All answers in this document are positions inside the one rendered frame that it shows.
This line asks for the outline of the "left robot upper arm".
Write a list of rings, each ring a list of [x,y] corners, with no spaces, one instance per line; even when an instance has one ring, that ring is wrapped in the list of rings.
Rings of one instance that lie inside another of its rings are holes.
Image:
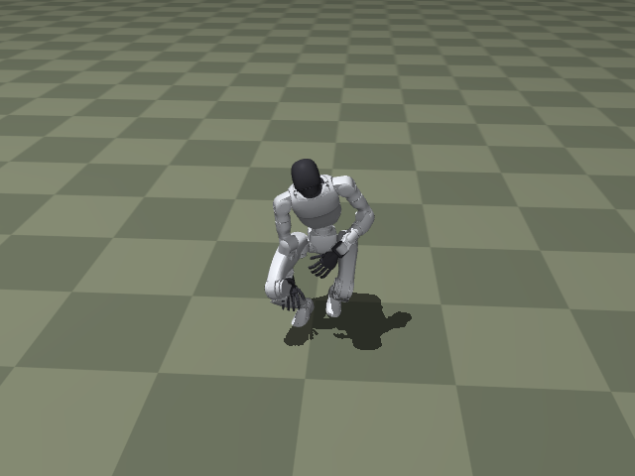
[[[364,215],[366,214],[366,212],[368,211],[373,212],[373,210],[367,203],[365,197],[356,186],[356,183],[353,178],[349,176],[335,177],[335,178],[332,178],[332,183],[336,192],[340,196],[346,197],[346,199],[351,204],[351,206],[358,210],[355,212],[356,221],[361,221]]]

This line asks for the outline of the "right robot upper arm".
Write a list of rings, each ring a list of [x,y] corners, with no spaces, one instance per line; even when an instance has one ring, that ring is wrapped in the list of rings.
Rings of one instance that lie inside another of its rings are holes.
[[[288,242],[290,252],[299,246],[296,235],[291,235],[291,216],[289,212],[292,209],[291,196],[288,191],[275,197],[273,201],[273,209],[275,214],[276,229],[279,236],[279,243],[282,240]],[[289,253],[290,253],[289,252]]]

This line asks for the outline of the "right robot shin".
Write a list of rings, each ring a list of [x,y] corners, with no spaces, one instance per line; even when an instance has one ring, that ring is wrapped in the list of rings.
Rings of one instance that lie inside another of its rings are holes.
[[[269,299],[271,299],[271,298],[268,296],[267,286],[268,286],[268,282],[266,282],[266,284],[265,284],[265,294],[266,294],[266,296],[267,296]],[[288,299],[288,296],[290,296],[290,289],[291,289],[291,286],[292,286],[292,285],[291,285],[291,284],[289,284],[289,293],[287,294],[287,296],[286,296],[286,297],[282,297],[281,299],[272,299],[272,301],[270,301],[270,302],[271,302],[271,303],[273,303],[273,304],[279,305],[279,306],[282,306],[282,304],[284,304],[284,305],[285,305],[285,307],[287,307],[287,299]],[[299,294],[298,294],[298,296],[299,296],[299,299],[300,299],[300,307],[301,307],[301,308],[305,308],[305,309],[309,308],[309,302],[308,302],[307,300],[302,300],[302,297],[301,297]],[[294,297],[294,299],[295,299],[295,308],[298,308],[298,304],[297,304],[296,297]],[[282,300],[284,300],[284,302],[282,302]],[[304,307],[303,305],[305,305],[306,307]],[[292,299],[291,299],[291,296],[290,296],[290,308],[293,308],[293,306],[292,306]]]

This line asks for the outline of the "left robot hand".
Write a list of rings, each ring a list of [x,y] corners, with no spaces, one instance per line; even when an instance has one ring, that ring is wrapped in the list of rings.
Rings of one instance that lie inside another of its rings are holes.
[[[313,269],[315,267],[317,267],[315,270],[311,271],[312,274],[317,273],[316,277],[322,275],[326,269],[328,269],[324,275],[320,276],[321,279],[325,278],[331,270],[334,269],[334,267],[337,264],[337,260],[338,258],[342,258],[344,255],[340,255],[337,251],[336,248],[342,243],[342,241],[338,241],[332,248],[331,248],[331,252],[326,252],[325,254],[320,254],[320,255],[316,255],[316,256],[312,256],[310,257],[311,260],[316,259],[316,258],[320,258],[318,262],[316,262],[314,265],[312,266],[308,266],[309,269]],[[321,264],[319,267],[318,265]],[[318,271],[324,267],[319,273]]]

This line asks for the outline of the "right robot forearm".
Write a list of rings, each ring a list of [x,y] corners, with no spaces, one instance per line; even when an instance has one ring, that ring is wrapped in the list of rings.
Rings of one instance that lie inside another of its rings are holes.
[[[294,258],[295,258],[295,253],[294,252],[289,253],[290,252],[290,246],[289,246],[288,242],[286,242],[285,240],[282,240],[280,242],[278,252],[280,254],[286,255],[291,261],[293,261]],[[293,274],[294,274],[294,268],[292,268],[292,270],[287,274],[286,278],[293,278]]]

